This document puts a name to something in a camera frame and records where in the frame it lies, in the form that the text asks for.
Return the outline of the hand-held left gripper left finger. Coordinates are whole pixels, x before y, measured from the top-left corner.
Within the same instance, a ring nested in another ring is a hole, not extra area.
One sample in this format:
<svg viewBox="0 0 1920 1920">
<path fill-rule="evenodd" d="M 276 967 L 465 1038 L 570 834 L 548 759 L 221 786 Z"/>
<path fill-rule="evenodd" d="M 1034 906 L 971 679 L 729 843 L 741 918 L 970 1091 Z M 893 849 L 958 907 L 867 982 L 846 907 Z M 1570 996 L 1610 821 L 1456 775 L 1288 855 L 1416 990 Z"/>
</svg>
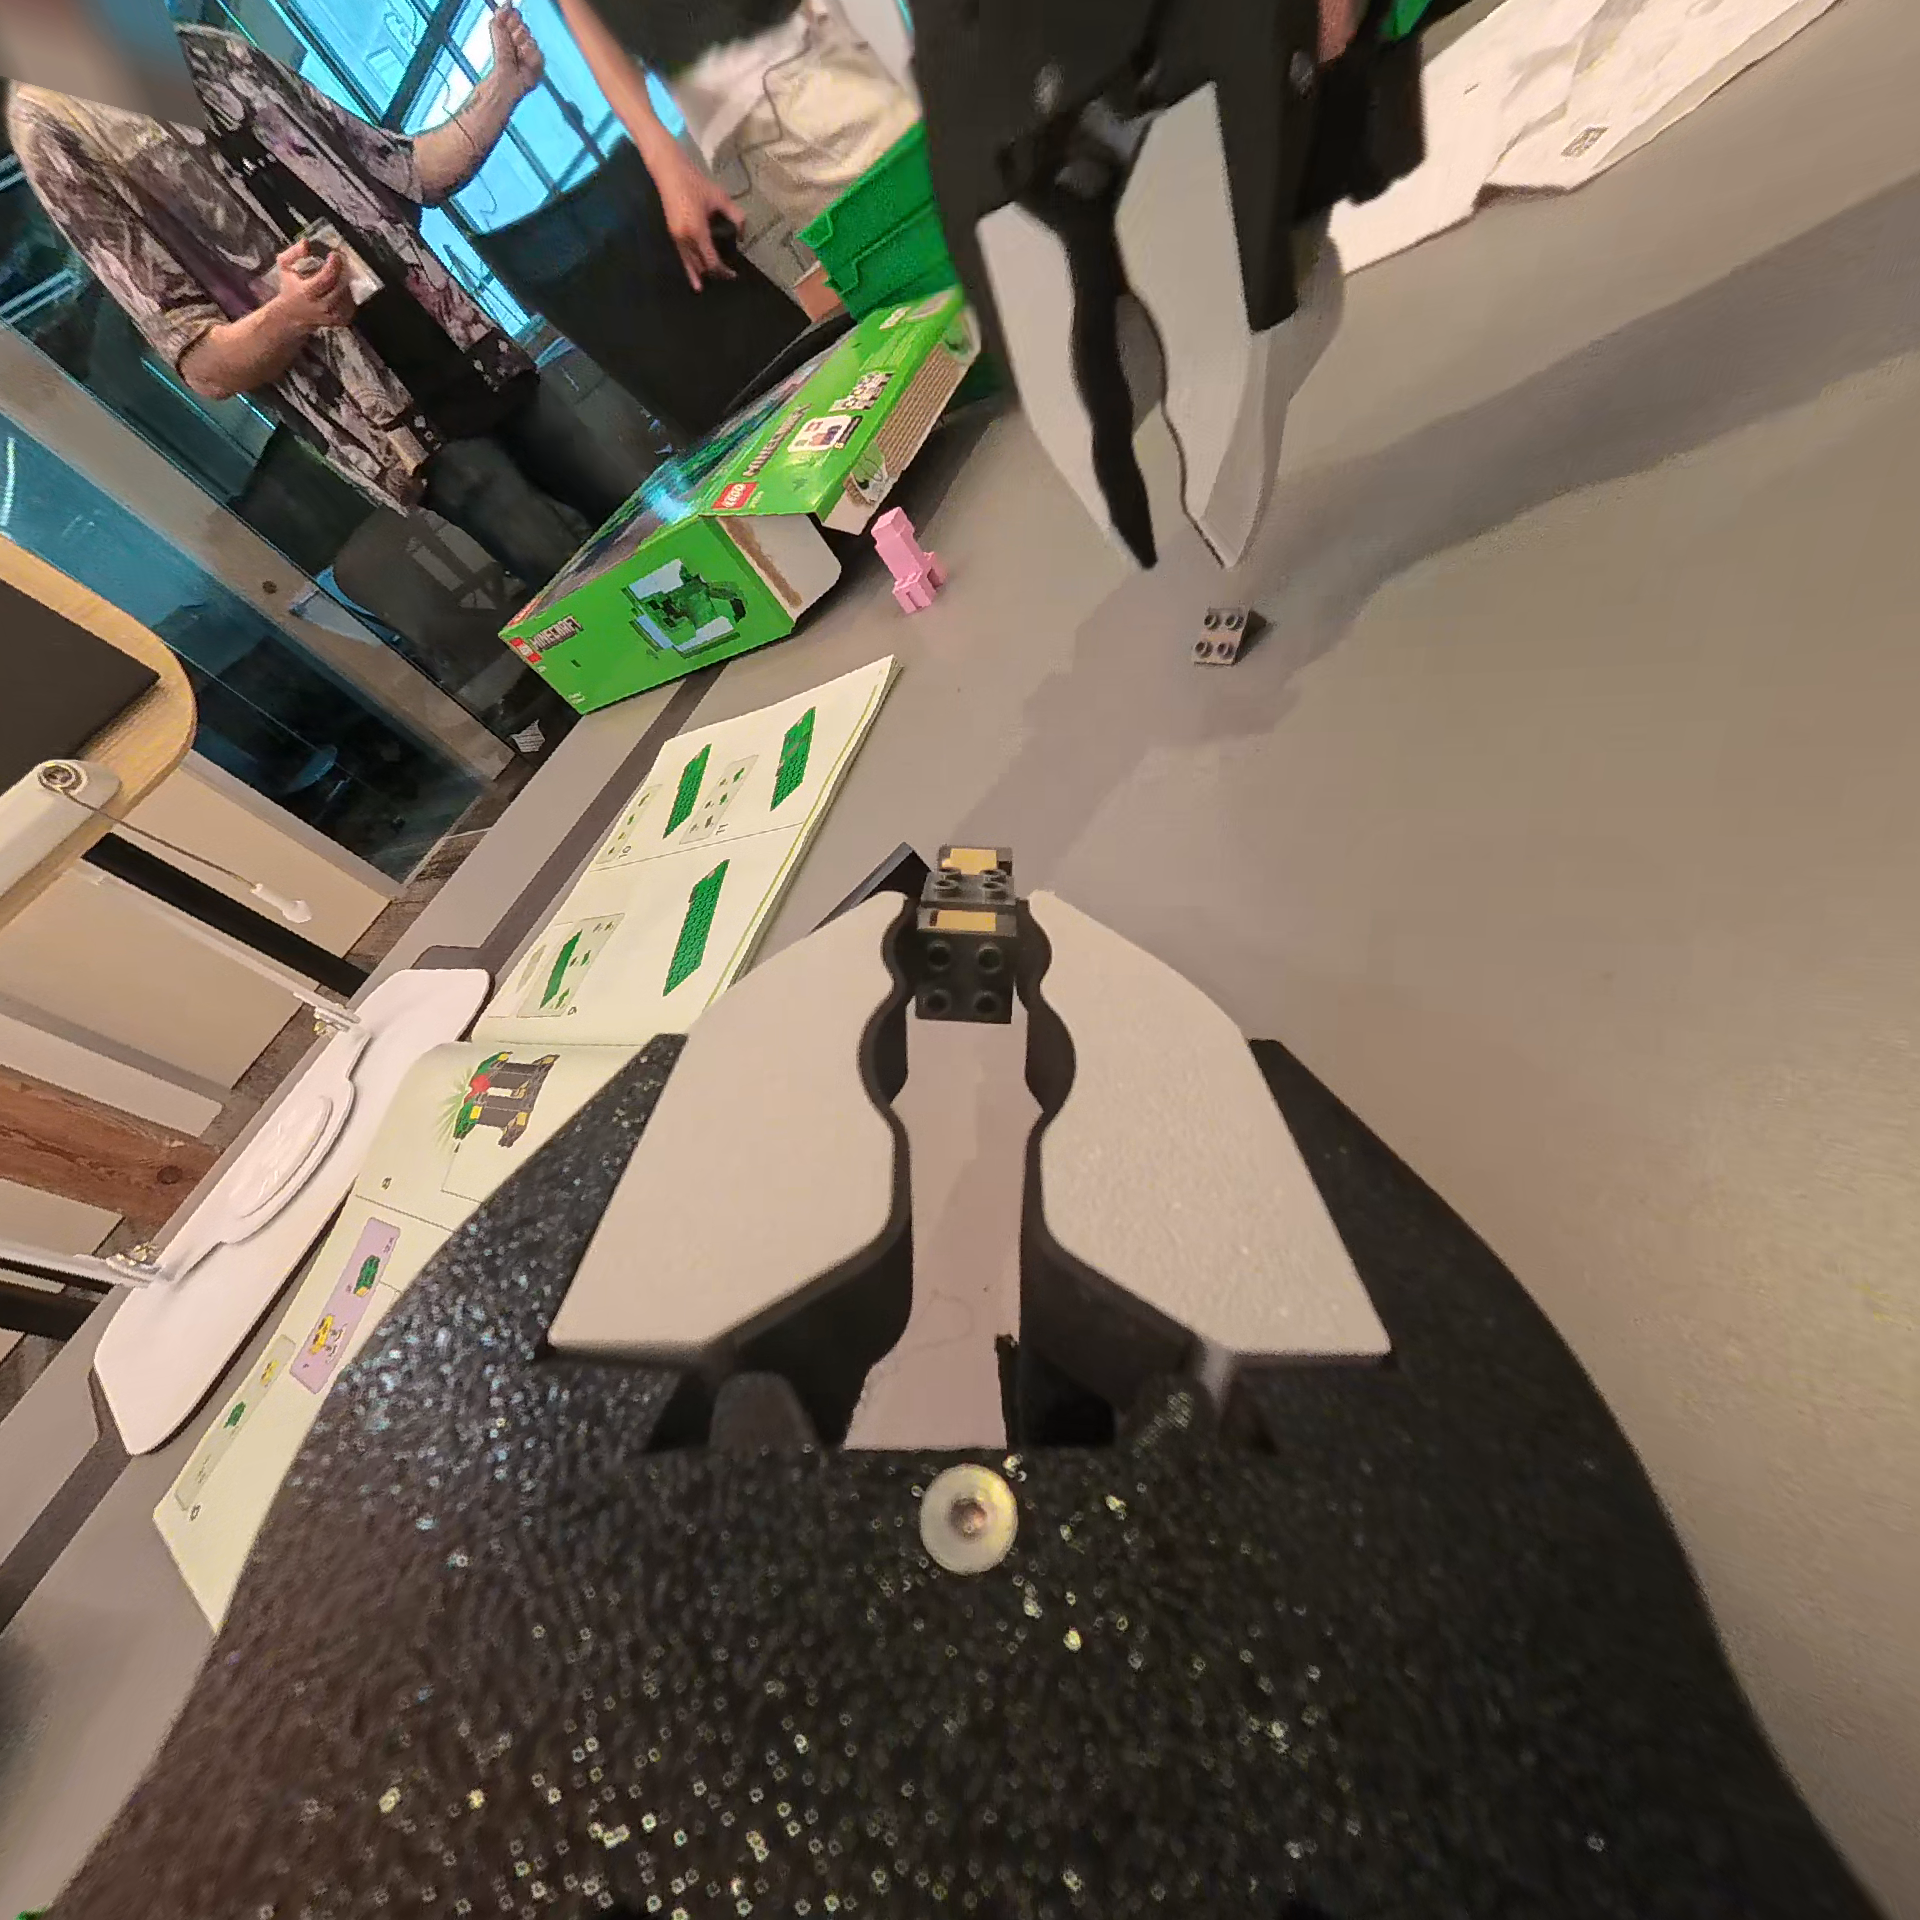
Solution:
<svg viewBox="0 0 1920 1920">
<path fill-rule="evenodd" d="M 854 1414 L 913 1307 L 900 930 L 875 894 L 745 973 L 690 1029 L 548 1346 L 690 1381 L 789 1381 Z"/>
</svg>

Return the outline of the round wooden edge table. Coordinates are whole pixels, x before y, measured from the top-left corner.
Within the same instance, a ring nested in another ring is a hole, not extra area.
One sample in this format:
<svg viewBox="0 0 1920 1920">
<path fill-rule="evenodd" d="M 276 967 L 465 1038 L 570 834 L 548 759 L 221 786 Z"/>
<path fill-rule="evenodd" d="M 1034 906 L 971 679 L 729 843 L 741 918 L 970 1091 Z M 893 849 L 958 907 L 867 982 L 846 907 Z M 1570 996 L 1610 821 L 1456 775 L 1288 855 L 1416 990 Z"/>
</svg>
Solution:
<svg viewBox="0 0 1920 1920">
<path fill-rule="evenodd" d="M 186 763 L 196 695 L 132 615 L 3 539 L 3 924 Z"/>
</svg>

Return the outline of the black office chair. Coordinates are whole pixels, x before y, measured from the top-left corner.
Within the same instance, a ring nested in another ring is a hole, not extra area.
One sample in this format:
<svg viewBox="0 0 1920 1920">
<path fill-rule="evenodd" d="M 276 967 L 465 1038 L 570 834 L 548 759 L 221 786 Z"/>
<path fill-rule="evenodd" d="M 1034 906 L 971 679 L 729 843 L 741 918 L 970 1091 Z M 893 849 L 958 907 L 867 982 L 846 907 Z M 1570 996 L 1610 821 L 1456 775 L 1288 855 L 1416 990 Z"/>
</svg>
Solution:
<svg viewBox="0 0 1920 1920">
<path fill-rule="evenodd" d="M 673 241 L 634 207 L 611 225 L 554 203 L 485 235 L 514 298 L 580 347 L 670 431 L 697 442 L 794 345 L 806 317 L 753 262 L 688 285 Z"/>
</svg>

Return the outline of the open instruction booklet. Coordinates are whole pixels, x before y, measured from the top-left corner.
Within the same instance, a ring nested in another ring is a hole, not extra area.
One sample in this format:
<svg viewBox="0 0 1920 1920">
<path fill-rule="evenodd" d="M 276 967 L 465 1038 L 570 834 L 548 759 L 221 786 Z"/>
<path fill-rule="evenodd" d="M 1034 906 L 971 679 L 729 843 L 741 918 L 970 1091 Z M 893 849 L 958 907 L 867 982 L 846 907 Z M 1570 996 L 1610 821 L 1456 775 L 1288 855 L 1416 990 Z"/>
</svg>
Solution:
<svg viewBox="0 0 1920 1920">
<path fill-rule="evenodd" d="M 325 1396 L 426 1263 L 749 965 L 898 669 L 886 655 L 673 739 L 472 1035 L 374 1108 L 276 1331 L 154 1513 L 210 1627 Z"/>
</svg>

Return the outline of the pink brick figure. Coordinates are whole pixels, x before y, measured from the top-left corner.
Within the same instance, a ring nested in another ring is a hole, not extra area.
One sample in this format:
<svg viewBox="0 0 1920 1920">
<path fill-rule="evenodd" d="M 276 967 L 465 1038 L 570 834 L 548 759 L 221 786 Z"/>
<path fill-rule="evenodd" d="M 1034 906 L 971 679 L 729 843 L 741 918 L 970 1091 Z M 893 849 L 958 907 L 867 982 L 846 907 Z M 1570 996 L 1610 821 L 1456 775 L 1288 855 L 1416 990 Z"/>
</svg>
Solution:
<svg viewBox="0 0 1920 1920">
<path fill-rule="evenodd" d="M 893 598 L 904 612 L 932 609 L 946 586 L 946 567 L 922 543 L 915 521 L 900 508 L 881 511 L 870 523 L 870 541 L 891 575 Z"/>
</svg>

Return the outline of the white rounded base plate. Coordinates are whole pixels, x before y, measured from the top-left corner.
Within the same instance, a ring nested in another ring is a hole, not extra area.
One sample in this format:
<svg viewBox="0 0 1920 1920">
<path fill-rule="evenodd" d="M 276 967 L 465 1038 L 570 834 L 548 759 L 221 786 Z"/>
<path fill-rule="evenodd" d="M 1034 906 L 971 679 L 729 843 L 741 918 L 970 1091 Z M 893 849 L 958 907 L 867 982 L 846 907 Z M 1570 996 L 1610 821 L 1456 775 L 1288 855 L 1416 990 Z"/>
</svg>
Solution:
<svg viewBox="0 0 1920 1920">
<path fill-rule="evenodd" d="M 94 1353 L 123 1452 L 163 1450 L 205 1401 L 338 1214 L 400 1084 L 492 991 L 475 950 L 433 949 L 373 988 L 140 1266 Z"/>
</svg>

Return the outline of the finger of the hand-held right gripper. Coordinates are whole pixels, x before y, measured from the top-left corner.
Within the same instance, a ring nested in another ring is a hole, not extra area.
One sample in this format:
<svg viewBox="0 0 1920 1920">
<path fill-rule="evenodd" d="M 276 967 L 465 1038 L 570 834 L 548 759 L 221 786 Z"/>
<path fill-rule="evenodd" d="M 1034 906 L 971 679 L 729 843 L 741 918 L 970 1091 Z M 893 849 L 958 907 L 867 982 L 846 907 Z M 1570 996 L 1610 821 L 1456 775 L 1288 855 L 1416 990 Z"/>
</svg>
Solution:
<svg viewBox="0 0 1920 1920">
<path fill-rule="evenodd" d="M 1160 557 L 1120 357 L 1120 262 L 1094 207 L 995 207 L 981 265 L 1026 425 L 1097 530 L 1140 569 Z"/>
<path fill-rule="evenodd" d="M 1251 323 L 1216 87 L 1160 113 L 1116 214 L 1118 253 L 1162 355 L 1181 500 L 1229 569 L 1258 539 L 1289 388 L 1280 326 Z"/>
</svg>

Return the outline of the green toy brick box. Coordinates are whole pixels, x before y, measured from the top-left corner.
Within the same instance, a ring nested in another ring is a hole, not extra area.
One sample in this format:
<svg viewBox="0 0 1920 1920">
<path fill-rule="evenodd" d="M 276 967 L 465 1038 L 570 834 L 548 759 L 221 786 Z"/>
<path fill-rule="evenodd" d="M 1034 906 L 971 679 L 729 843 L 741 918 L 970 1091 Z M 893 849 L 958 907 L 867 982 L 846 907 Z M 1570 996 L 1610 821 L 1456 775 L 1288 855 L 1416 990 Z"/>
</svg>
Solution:
<svg viewBox="0 0 1920 1920">
<path fill-rule="evenodd" d="M 797 628 L 965 386 L 958 285 L 813 326 L 716 429 L 668 458 L 501 637 L 597 713 Z"/>
</svg>

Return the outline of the green stacked plastic bins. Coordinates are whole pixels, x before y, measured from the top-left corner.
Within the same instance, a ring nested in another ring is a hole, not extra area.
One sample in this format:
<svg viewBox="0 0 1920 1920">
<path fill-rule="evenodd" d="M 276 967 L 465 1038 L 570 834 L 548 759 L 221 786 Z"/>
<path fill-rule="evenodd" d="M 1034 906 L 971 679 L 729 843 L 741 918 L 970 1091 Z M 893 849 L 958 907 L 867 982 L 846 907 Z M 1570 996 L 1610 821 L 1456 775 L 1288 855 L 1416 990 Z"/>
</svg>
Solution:
<svg viewBox="0 0 1920 1920">
<path fill-rule="evenodd" d="M 955 285 L 923 126 L 906 131 L 801 241 L 854 319 Z"/>
</svg>

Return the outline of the beige low cabinet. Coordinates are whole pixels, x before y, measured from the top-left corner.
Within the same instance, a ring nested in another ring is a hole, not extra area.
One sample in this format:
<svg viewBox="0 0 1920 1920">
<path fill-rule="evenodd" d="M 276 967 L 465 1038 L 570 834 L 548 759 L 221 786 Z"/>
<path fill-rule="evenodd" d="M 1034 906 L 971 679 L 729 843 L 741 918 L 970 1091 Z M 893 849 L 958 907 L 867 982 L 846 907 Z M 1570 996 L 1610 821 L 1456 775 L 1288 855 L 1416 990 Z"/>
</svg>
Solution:
<svg viewBox="0 0 1920 1920">
<path fill-rule="evenodd" d="M 91 1252 L 155 1230 L 321 1033 L 299 991 L 369 986 L 396 901 L 188 756 L 4 917 L 4 1235 Z"/>
</svg>

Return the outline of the tan and black brick assembly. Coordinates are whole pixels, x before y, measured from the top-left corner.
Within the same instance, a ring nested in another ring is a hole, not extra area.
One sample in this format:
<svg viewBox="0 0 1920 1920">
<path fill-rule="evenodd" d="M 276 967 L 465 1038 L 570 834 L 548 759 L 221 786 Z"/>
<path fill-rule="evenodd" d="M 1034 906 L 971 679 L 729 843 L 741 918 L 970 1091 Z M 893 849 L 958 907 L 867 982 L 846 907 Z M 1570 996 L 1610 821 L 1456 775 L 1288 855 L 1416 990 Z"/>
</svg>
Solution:
<svg viewBox="0 0 1920 1920">
<path fill-rule="evenodd" d="M 916 1014 L 949 1025 L 1013 1021 L 1022 932 L 1016 853 L 944 845 L 923 878 L 907 946 Z"/>
</svg>

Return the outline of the white paper sheet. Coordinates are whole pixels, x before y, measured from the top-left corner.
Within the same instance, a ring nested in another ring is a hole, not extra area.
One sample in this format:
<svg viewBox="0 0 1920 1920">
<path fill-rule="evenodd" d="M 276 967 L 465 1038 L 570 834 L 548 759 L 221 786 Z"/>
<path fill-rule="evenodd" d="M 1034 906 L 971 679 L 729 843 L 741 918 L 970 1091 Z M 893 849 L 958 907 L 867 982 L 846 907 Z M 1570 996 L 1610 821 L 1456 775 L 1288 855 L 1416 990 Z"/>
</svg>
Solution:
<svg viewBox="0 0 1920 1920">
<path fill-rule="evenodd" d="M 1827 3 L 1512 3 L 1424 60 L 1427 157 L 1347 203 L 1347 273 L 1465 225 L 1498 197 L 1614 169 L 1828 11 Z"/>
</svg>

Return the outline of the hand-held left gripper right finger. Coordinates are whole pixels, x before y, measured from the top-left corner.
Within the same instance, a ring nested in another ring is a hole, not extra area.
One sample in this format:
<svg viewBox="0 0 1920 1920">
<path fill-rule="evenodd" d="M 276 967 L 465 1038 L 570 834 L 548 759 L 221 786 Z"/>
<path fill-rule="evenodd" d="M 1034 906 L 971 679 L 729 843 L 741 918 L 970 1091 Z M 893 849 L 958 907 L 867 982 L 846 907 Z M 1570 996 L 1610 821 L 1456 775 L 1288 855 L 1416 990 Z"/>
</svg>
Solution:
<svg viewBox="0 0 1920 1920">
<path fill-rule="evenodd" d="M 1385 1321 L 1241 1029 L 1051 892 L 1022 913 L 1017 1426 L 1123 1428 L 1163 1383 L 1219 1418 L 1377 1370 Z"/>
</svg>

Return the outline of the grey desk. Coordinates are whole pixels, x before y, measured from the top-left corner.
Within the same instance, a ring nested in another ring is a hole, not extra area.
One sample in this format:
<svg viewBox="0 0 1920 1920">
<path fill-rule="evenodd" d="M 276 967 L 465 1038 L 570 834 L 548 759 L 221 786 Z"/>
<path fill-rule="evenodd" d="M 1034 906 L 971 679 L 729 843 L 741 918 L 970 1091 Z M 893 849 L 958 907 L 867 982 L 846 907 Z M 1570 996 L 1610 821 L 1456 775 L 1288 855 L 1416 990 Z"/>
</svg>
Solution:
<svg viewBox="0 0 1920 1920">
<path fill-rule="evenodd" d="M 1788 1770 L 1915 1915 L 1915 4 L 1834 4 L 1564 199 L 1349 282 L 1232 583 L 1026 423 L 904 490 L 709 725 L 893 653 L 769 930 L 1016 851 L 1282 1043 L 1526 1284 Z M 1206 605 L 1258 609 L 1229 665 Z"/>
</svg>

